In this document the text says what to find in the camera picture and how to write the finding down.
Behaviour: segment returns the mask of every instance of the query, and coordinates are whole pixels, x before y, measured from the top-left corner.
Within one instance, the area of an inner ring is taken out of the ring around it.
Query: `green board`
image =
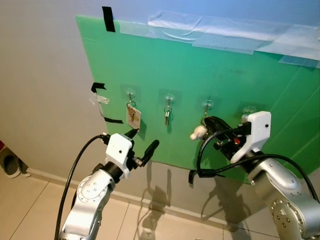
[[[320,166],[319,69],[279,63],[282,55],[278,54],[247,55],[122,34],[117,21],[116,32],[106,32],[102,18],[78,16],[76,20],[93,79],[106,86],[97,94],[110,99],[108,105],[101,105],[104,116],[126,122],[127,90],[134,91],[136,108],[142,112],[134,139],[138,156],[158,139],[154,161],[195,169],[201,143],[191,141],[189,135],[204,116],[202,103],[209,99],[213,102],[209,115],[232,127],[240,123],[247,106],[270,111],[271,137],[263,151],[292,158],[308,173]],[[168,94],[174,101],[166,127]],[[131,129],[126,123],[108,123],[107,128],[111,134]],[[227,163],[222,153],[209,147],[202,166],[219,168]],[[225,176],[246,179],[240,168]]]

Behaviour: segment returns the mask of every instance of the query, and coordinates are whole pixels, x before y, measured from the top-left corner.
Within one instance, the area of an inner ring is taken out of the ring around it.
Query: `slipper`
[[[15,178],[20,174],[19,159],[7,147],[0,151],[0,166],[8,178]]]
[[[20,172],[23,176],[25,177],[30,177],[30,173],[28,173],[28,166],[19,158],[19,168],[20,168]]]

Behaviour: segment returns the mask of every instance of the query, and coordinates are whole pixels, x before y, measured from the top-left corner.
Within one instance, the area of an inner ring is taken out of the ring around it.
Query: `wire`
[[[235,132],[237,131],[236,129],[225,129],[225,130],[221,130],[221,131],[216,131],[214,132],[212,135],[210,135],[201,145],[199,152],[198,152],[198,156],[197,156],[197,160],[196,160],[196,170],[198,173],[202,173],[202,169],[201,169],[201,158],[202,155],[204,153],[204,150],[206,148],[206,146],[209,144],[209,142],[214,139],[215,137],[222,135],[222,134],[226,134],[226,133],[230,133],[230,132]]]
[[[316,200],[318,203],[319,202],[319,198],[317,196],[317,193],[314,189],[314,186],[312,185],[310,179],[308,178],[308,175],[306,174],[306,172],[299,166],[298,163],[296,163],[295,161],[291,160],[290,158],[286,157],[286,156],[282,156],[282,155],[278,155],[278,154],[263,154],[263,155],[257,155],[257,156],[252,156],[252,157],[249,157],[247,159],[242,159],[242,160],[239,160],[238,162],[236,163],[232,163],[228,166],[225,166],[225,167],[221,167],[221,168],[218,168],[218,169],[215,169],[215,170],[212,170],[214,173],[222,173],[224,171],[227,171],[229,169],[232,169],[232,168],[235,168],[239,165],[242,165],[244,163],[248,163],[248,162],[253,162],[253,161],[256,161],[256,160],[263,160],[263,159],[267,159],[267,158],[273,158],[273,159],[281,159],[289,164],[291,164],[292,166],[294,166],[298,171],[299,173],[302,175],[303,179],[305,180],[306,182],[306,185],[310,191],[310,194],[312,196],[312,198],[314,200]]]
[[[96,139],[103,139],[104,135],[97,135],[92,137],[84,146],[83,148],[80,150],[78,156],[76,157],[75,161],[73,162],[73,165],[70,169],[70,172],[68,174],[68,178],[66,180],[65,186],[64,186],[64,190],[63,190],[63,194],[61,197],[61,201],[60,201],[60,206],[59,206],[59,211],[58,211],[58,216],[56,218],[56,225],[55,225],[55,233],[54,233],[54,240],[59,240],[59,233],[60,233],[60,225],[61,225],[61,218],[62,218],[62,212],[64,209],[64,204],[65,204],[65,200],[67,197],[67,192],[70,186],[70,182],[71,182],[71,178],[75,172],[76,166],[82,156],[82,154],[84,153],[84,151],[86,150],[86,148]]]

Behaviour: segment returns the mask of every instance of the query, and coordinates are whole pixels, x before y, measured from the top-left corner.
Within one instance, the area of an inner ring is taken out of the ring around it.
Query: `clear tape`
[[[244,54],[260,51],[320,60],[320,28],[315,26],[166,11],[150,17],[148,25],[119,23],[123,34]]]
[[[279,63],[320,69],[320,61],[296,56],[283,56]]]

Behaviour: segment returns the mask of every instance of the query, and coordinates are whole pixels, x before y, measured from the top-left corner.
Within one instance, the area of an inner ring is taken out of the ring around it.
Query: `white plastic part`
[[[108,147],[106,148],[105,162],[113,162],[122,171],[125,179],[128,178],[130,171],[127,168],[128,152],[132,148],[132,142],[126,137],[119,133],[111,135]]]
[[[106,104],[108,105],[110,103],[110,99],[106,98],[104,96],[97,95],[94,93],[91,97],[89,97],[89,101],[93,104],[96,105],[97,103],[101,104]]]
[[[238,162],[246,153],[253,150],[258,152],[262,149],[270,137],[271,113],[259,111],[248,115],[247,121],[251,123],[251,134],[246,137],[243,147],[231,158],[231,163]]]
[[[204,126],[197,126],[194,129],[194,132],[190,135],[190,138],[191,140],[201,139],[204,135],[206,135],[207,132],[208,129],[206,129]]]

